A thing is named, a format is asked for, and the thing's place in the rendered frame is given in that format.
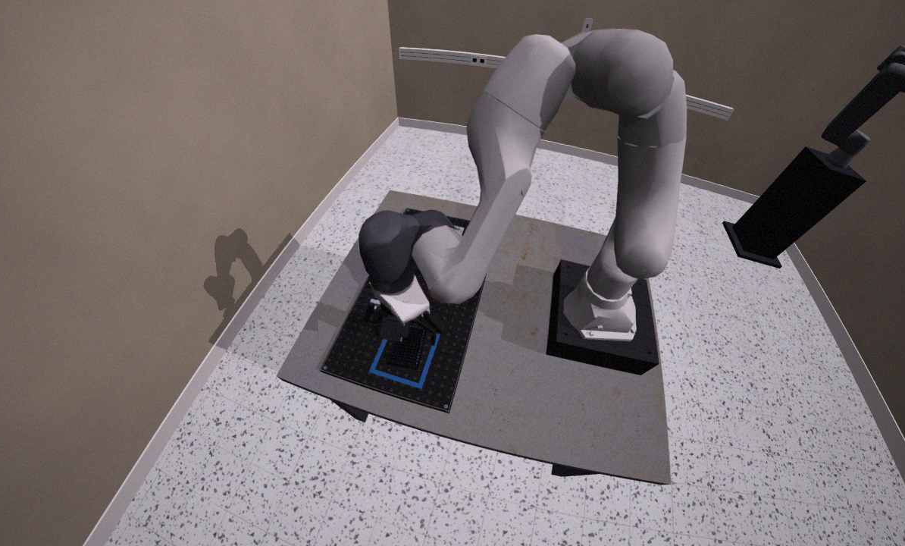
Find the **blue tape outline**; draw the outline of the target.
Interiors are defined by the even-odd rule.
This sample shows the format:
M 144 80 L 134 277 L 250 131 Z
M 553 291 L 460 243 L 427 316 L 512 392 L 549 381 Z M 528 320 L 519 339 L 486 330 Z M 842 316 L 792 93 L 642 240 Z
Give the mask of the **blue tape outline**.
M 433 353 L 434 353 L 434 351 L 435 351 L 435 349 L 436 349 L 436 347 L 437 347 L 437 342 L 438 342 L 438 340 L 439 340 L 440 335 L 441 335 L 441 333 L 439 333 L 439 335 L 437 335 L 436 341 L 435 341 L 435 345 L 434 345 L 434 346 L 431 346 L 431 352 L 429 353 L 428 358 L 426 359 L 426 363 L 425 363 L 425 366 L 424 366 L 424 372 L 422 372 L 422 376 L 419 378 L 419 383 L 417 383 L 416 381 L 409 381 L 409 380 L 407 380 L 407 379 L 400 378 L 400 377 L 397 377 L 397 376 L 395 376 L 395 375 L 390 375 L 390 374 L 384 373 L 383 371 L 378 371 L 378 370 L 376 370 L 377 361 L 380 359 L 380 356 L 382 356 L 382 352 L 383 352 L 383 350 L 384 350 L 384 345 L 386 345 L 386 342 L 387 342 L 387 340 L 384 340 L 384 339 L 383 339 L 383 341 L 382 341 L 382 344 L 380 345 L 379 350 L 377 350 L 377 355 L 376 355 L 376 357 L 375 357 L 375 360 L 374 360 L 373 363 L 372 363 L 372 366 L 371 366 L 369 372 L 370 372 L 370 373 L 373 373 L 373 374 L 375 374 L 375 375 L 379 375 L 379 376 L 382 376 L 382 377 L 385 377 L 385 378 L 389 378 L 389 379 L 394 380 L 394 381 L 401 381 L 401 383 L 407 384 L 408 386 L 413 386 L 413 387 L 416 387 L 416 388 L 422 388 L 422 387 L 424 387 L 424 380 L 425 380 L 425 378 L 426 378 L 426 373 L 427 373 L 427 371 L 428 371 L 428 369 L 429 369 L 429 366 L 431 366 L 431 360 L 432 360 L 432 357 L 433 357 Z

